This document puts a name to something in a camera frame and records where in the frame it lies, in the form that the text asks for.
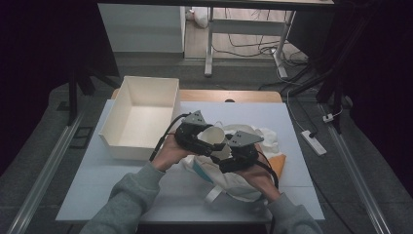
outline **gray sweatshirt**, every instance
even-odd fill
[[[126,174],[112,189],[108,203],[90,220],[81,233],[135,233],[140,217],[158,195],[165,173],[146,164],[137,174]],[[294,206],[282,194],[268,205],[276,219],[276,233],[322,233],[318,224],[301,206]]]

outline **person's arm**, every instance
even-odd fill
[[[264,156],[260,155],[259,160],[267,164]],[[254,165],[246,170],[237,172],[238,175],[258,191],[268,200],[267,208],[276,220],[276,233],[322,233],[321,228],[310,216],[304,206],[295,206],[285,194],[281,194],[273,184],[270,174],[263,168]]]
[[[158,156],[137,174],[125,175],[112,189],[108,203],[86,223],[81,233],[135,233],[140,217],[160,191],[165,171],[192,154],[168,136]]]

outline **white power strip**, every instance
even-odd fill
[[[307,130],[302,132],[301,136],[303,136],[303,138],[310,144],[310,146],[314,149],[314,151],[316,151],[319,156],[327,152],[315,137],[310,137],[310,131]]]

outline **open storage bin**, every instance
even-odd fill
[[[179,111],[178,79],[125,76],[99,135],[114,158],[148,160]]]

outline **white tabletop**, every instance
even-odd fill
[[[58,221],[87,221],[107,202],[113,185],[127,173],[138,172],[146,162],[113,159],[98,132],[114,100],[108,100],[90,145],[57,214]],[[181,112],[201,110],[208,123],[246,124],[268,128],[278,134],[280,151],[286,157],[280,191],[294,204],[306,207],[314,219],[324,219],[297,136],[283,103],[233,103],[182,101]],[[263,201],[246,203],[226,194],[213,203],[204,198],[213,185],[198,175],[174,165],[161,179],[161,192],[141,222],[150,223],[249,223],[269,222]]]

